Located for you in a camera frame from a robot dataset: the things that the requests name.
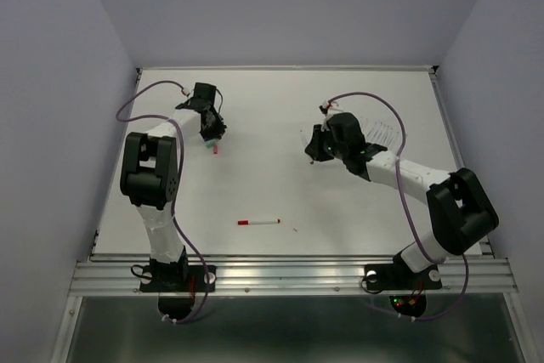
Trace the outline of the dark green pen body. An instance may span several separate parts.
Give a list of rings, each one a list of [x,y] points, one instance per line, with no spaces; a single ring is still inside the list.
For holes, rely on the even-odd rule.
[[[384,138],[385,143],[387,143],[387,144],[389,143],[388,141],[389,141],[392,133],[393,133],[393,129],[391,127],[388,127],[387,136]]]

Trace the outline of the maroon capped pen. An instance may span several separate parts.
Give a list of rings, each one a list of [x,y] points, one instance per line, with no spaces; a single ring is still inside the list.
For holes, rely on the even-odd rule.
[[[303,153],[307,157],[307,160],[308,160],[309,164],[313,165],[315,163],[315,161],[312,158],[312,156],[310,154],[308,154],[307,151],[306,151],[307,147],[309,146],[309,142],[308,142],[308,140],[306,138],[306,135],[304,134],[303,130],[300,130],[298,134],[299,134],[299,138],[301,140],[302,146],[303,146]]]

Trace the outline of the red capped pen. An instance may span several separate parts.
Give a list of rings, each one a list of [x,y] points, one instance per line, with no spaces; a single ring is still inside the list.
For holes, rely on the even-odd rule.
[[[279,218],[271,219],[242,219],[237,221],[239,226],[251,226],[251,225],[275,225],[280,224],[281,220]]]

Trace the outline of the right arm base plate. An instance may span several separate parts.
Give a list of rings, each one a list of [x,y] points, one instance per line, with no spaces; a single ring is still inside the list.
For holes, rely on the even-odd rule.
[[[361,289],[371,295],[391,292],[389,302],[401,318],[418,320],[427,308],[426,291],[438,291],[442,286],[436,265],[414,273],[401,264],[369,264],[360,280]]]

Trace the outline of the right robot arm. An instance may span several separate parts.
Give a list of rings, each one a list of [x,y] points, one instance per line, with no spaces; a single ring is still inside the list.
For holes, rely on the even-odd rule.
[[[499,218],[476,174],[425,167],[399,158],[388,147],[371,143],[358,119],[340,112],[313,126],[305,154],[315,162],[338,159],[353,175],[394,188],[426,205],[431,231],[399,252],[391,276],[411,286],[427,267],[461,256],[499,224]]]

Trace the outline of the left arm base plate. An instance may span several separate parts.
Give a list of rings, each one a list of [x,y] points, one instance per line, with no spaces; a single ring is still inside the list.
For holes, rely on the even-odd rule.
[[[139,292],[157,295],[157,309],[163,321],[174,325],[195,321],[208,296],[215,291],[217,267],[189,265],[186,276],[153,276],[149,265],[140,276]]]

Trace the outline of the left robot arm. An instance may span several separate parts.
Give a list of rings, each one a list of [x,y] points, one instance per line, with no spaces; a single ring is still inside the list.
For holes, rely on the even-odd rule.
[[[201,268],[189,266],[186,248],[190,245],[179,233],[175,206],[184,165],[184,137],[198,135],[205,146],[218,150],[217,144],[226,132],[218,88],[197,82],[192,90],[181,88],[186,101],[177,105],[171,116],[140,115],[122,118],[127,108],[116,113],[119,122],[130,123],[156,119],[160,123],[144,132],[131,132],[125,138],[122,153],[120,191],[135,206],[144,223],[150,242],[150,261],[131,268],[142,286],[164,286],[178,290],[188,286]]]

